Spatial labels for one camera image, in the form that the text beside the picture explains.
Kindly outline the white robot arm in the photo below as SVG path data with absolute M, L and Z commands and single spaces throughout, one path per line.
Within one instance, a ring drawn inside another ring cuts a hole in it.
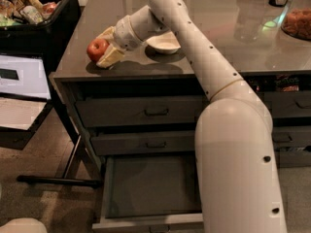
M 272 116 L 246 81 L 191 21 L 183 0 L 149 0 L 102 33 L 108 68 L 128 50 L 171 31 L 209 105 L 195 128 L 205 233 L 288 233 L 272 143 Z

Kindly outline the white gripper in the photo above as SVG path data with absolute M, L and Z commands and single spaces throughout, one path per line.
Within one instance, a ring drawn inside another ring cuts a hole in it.
M 136 50 L 142 45 L 142 41 L 134 32 L 130 16 L 125 16 L 117 22 L 114 26 L 110 26 L 105 29 L 101 34 L 97 36 L 98 39 L 104 39 L 109 44 L 116 42 L 121 48 L 125 50 Z M 110 68 L 115 63 L 120 61 L 124 57 L 124 50 L 117 48 L 114 45 L 110 45 L 103 56 L 99 58 L 96 65 L 99 68 Z

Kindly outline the white robot base corner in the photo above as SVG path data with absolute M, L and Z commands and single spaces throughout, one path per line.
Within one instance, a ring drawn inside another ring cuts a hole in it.
M 46 226 L 34 218 L 13 219 L 0 227 L 0 233 L 48 233 Z

